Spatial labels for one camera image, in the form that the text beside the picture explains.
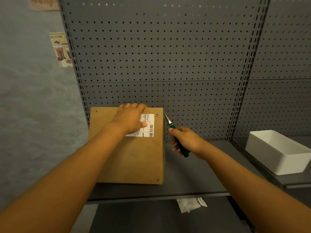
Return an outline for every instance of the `concrete wall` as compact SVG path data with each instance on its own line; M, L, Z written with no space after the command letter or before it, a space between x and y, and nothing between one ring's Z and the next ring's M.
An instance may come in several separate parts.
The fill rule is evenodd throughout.
M58 66L49 39L64 31L59 11L0 0L0 18L1 210L82 146L88 129L74 70ZM87 208L81 221L96 206Z

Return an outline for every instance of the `barcode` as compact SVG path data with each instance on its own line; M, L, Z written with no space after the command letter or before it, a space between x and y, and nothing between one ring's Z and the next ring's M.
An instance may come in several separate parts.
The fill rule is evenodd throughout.
M153 137L153 125L150 125L150 128L149 128L149 137Z

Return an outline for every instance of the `white label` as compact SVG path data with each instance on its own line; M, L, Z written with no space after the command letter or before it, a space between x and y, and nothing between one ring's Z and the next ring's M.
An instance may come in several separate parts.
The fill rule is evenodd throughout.
M139 136L139 137L153 137L154 136L154 124L155 115L154 114L141 114L139 121L148 123L147 127L139 129L137 132L128 134L126 136Z

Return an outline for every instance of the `green pliers handle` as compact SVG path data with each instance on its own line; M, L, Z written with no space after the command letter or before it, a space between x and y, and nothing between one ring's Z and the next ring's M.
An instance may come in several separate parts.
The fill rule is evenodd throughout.
M176 126L174 124L170 125L169 127L170 128L176 128ZM175 141L176 141L176 143L177 143L177 145L178 145L178 147L180 149L180 152L183 154L183 156L185 158L189 157L190 151L187 150L185 147L183 147L183 145L180 143L180 141L176 137L174 137L174 138L175 138Z

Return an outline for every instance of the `hand tool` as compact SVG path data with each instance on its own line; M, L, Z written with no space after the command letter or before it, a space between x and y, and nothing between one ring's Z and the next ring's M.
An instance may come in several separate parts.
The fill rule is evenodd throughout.
M165 112L163 112L163 113L164 113L164 117L165 117L167 123L169 124L169 127L170 128L176 128L176 126L169 120L169 117L166 115L166 113ZM176 137L174 137L174 138L175 138L175 141L176 141L176 143L180 149L180 152L183 154L183 156L185 158L187 158L189 156L190 151L187 150L185 147L183 147L183 145L180 143L180 141Z

